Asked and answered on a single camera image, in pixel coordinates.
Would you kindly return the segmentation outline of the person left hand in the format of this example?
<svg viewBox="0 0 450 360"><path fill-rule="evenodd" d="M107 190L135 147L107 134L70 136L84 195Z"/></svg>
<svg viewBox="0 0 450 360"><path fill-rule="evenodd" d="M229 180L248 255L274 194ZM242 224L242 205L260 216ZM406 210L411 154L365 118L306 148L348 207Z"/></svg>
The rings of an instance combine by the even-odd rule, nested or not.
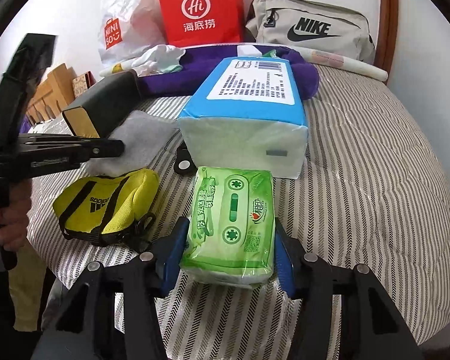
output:
<svg viewBox="0 0 450 360"><path fill-rule="evenodd" d="M18 251L25 243L32 207L32 182L23 180L10 188L9 206L0 208L0 246Z"/></svg>

